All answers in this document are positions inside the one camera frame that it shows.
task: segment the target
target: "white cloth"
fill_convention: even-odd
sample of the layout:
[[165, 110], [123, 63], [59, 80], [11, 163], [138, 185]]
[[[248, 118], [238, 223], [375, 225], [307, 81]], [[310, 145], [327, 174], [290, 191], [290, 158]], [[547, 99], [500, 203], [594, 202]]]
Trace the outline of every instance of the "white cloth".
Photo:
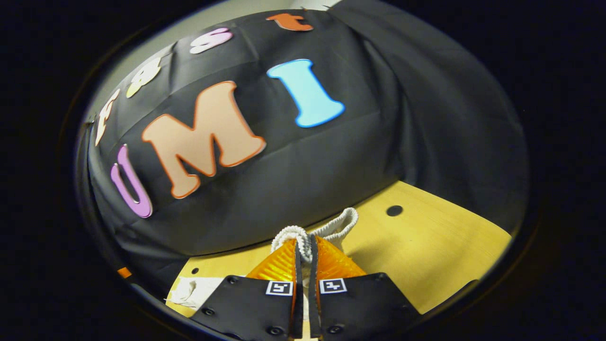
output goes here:
[[198, 310], [221, 284], [221, 277], [180, 277], [167, 301]]

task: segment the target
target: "orange tape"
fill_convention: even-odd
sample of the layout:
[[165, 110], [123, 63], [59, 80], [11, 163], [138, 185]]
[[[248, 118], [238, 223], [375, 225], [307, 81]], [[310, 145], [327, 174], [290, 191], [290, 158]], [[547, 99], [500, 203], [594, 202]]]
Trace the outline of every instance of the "orange tape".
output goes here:
[[130, 275], [132, 275], [127, 268], [122, 268], [122, 269], [118, 270], [118, 274], [120, 274], [120, 276], [122, 276], [122, 278], [124, 278], [124, 279], [128, 278]]

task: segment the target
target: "white rope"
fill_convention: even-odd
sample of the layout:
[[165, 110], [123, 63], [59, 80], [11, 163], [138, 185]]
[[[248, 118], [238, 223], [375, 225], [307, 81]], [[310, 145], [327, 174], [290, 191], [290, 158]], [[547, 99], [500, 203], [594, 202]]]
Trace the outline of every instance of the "white rope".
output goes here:
[[285, 242], [297, 239], [301, 258], [303, 258], [305, 263], [311, 263], [313, 255], [311, 254], [310, 238], [312, 235], [317, 235], [318, 237], [330, 241], [343, 251], [341, 242], [357, 222], [358, 213], [356, 210], [353, 208], [346, 208], [340, 216], [332, 219], [326, 225], [313, 231], [311, 234], [307, 234], [305, 229], [300, 226], [287, 226], [282, 229], [271, 242], [271, 253], [279, 249]]

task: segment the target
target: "foam letter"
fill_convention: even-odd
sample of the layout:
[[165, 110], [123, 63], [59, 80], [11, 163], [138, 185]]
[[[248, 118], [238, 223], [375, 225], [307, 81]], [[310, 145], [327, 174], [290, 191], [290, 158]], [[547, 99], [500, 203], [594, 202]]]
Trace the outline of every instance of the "foam letter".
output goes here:
[[328, 96], [311, 71], [312, 65], [309, 59], [296, 59], [267, 70], [269, 77], [279, 78], [290, 92], [299, 109], [295, 122], [303, 128], [319, 126], [345, 110], [343, 103]]
[[223, 44], [231, 39], [232, 36], [233, 34], [229, 32], [229, 29], [226, 27], [208, 32], [205, 35], [197, 37], [191, 42], [190, 45], [193, 47], [190, 49], [190, 53], [196, 54], [204, 52], [212, 47]]
[[131, 98], [139, 89], [149, 83], [160, 72], [160, 57], [155, 58], [144, 65], [139, 72], [130, 81], [130, 86], [126, 90], [126, 98]]
[[107, 121], [107, 119], [110, 117], [110, 113], [112, 112], [112, 104], [116, 98], [118, 98], [119, 93], [120, 89], [116, 90], [116, 92], [114, 92], [112, 97], [110, 97], [99, 113], [99, 124], [97, 125], [97, 139], [95, 139], [95, 146], [99, 144], [101, 137], [103, 137], [103, 133], [105, 132], [105, 121]]
[[267, 20], [274, 20], [278, 26], [286, 30], [291, 31], [310, 31], [313, 30], [312, 25], [303, 25], [297, 20], [303, 20], [300, 15], [290, 15], [288, 13], [281, 13], [267, 18]]
[[[139, 201], [135, 200], [128, 190], [126, 186], [124, 186], [124, 182], [122, 177], [120, 176], [120, 168], [118, 164], [124, 168], [124, 172], [126, 173], [126, 177], [130, 180], [130, 183], [133, 185], [137, 196], [139, 197]], [[130, 164], [128, 160], [128, 149], [126, 144], [120, 147], [120, 151], [118, 152], [118, 163], [115, 163], [112, 167], [111, 171], [112, 181], [118, 188], [118, 191], [122, 195], [122, 198], [126, 202], [126, 204], [133, 210], [141, 218], [147, 218], [152, 215], [152, 201], [150, 200], [145, 188], [139, 181], [139, 177], [135, 173], [133, 166]]]
[[225, 81], [203, 90], [196, 99], [193, 128], [165, 113], [152, 121], [141, 138], [156, 149], [173, 183], [172, 195], [185, 198], [200, 186], [181, 161], [212, 177], [216, 173], [213, 140], [221, 150], [221, 166], [233, 167], [260, 153], [265, 140], [250, 130], [233, 97], [236, 83]]

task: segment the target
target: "black fabric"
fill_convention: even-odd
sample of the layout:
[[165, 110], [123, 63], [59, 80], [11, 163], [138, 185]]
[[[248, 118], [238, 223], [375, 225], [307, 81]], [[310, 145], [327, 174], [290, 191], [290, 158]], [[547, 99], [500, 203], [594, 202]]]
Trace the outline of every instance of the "black fabric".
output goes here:
[[[284, 12], [303, 16], [314, 30], [265, 20]], [[192, 40], [219, 27], [232, 39], [189, 53]], [[91, 141], [89, 167], [108, 230], [164, 290], [191, 256], [270, 240], [284, 226], [315, 223], [398, 179], [508, 232], [522, 221], [528, 165], [507, 96], [461, 46], [401, 10], [344, 0], [327, 12], [257, 13], [193, 32], [148, 60], [157, 56], [160, 73], [135, 96], [125, 93], [136, 70], [117, 85], [121, 94], [99, 146]], [[313, 128], [295, 125], [292, 97], [265, 73], [299, 58], [312, 60], [327, 93], [345, 104], [341, 116]], [[239, 166], [217, 164], [214, 177], [184, 164], [202, 184], [177, 200], [141, 133], [164, 113], [191, 126], [198, 93], [221, 81], [237, 84], [239, 109], [267, 147]], [[146, 219], [110, 179], [123, 144], [153, 204]]]
[[[326, 12], [288, 11], [305, 16], [315, 27], [310, 32], [265, 20], [281, 12], [246, 16], [184, 38], [152, 56], [167, 57], [155, 79], [132, 98], [118, 96], [106, 133], [91, 148], [90, 168], [101, 213], [129, 252], [169, 257], [239, 248], [271, 239], [284, 226], [322, 220], [398, 179], [398, 88], [385, 62]], [[199, 55], [189, 53], [191, 40], [218, 27], [229, 27], [234, 37]], [[296, 58], [314, 62], [312, 70], [327, 93], [345, 104], [341, 116], [313, 128], [295, 124], [298, 110], [287, 89], [265, 73]], [[119, 85], [121, 92], [131, 76]], [[202, 184], [177, 200], [155, 150], [141, 140], [142, 130], [163, 113], [191, 126], [198, 93], [226, 80], [237, 84], [242, 115], [267, 147], [239, 166], [218, 165], [214, 177], [185, 164]], [[123, 144], [153, 203], [154, 213], [146, 219], [128, 208], [110, 179]]]
[[522, 223], [529, 165], [522, 126], [490, 72], [420, 19], [376, 0], [343, 0], [328, 13], [389, 64], [399, 94], [402, 180], [511, 233]]
[[[76, 172], [76, 178], [74, 184], [76, 185], [78, 196], [78, 204], [82, 207], [94, 207], [95, 197], [91, 192], [90, 179], [88, 177], [88, 158], [87, 153], [89, 151], [89, 139], [91, 136], [91, 124], [85, 123], [81, 127], [80, 134], [82, 138], [80, 144], [76, 146], [76, 167], [80, 172]], [[124, 261], [117, 257], [119, 254], [116, 250], [116, 243], [112, 240], [111, 236], [108, 235], [104, 228], [103, 221], [95, 210], [92, 209], [81, 209], [85, 215], [85, 219], [88, 224], [84, 225], [87, 232], [92, 236], [92, 239], [99, 245], [99, 251], [103, 258], [110, 264], [110, 267], [117, 271], [125, 266]]]

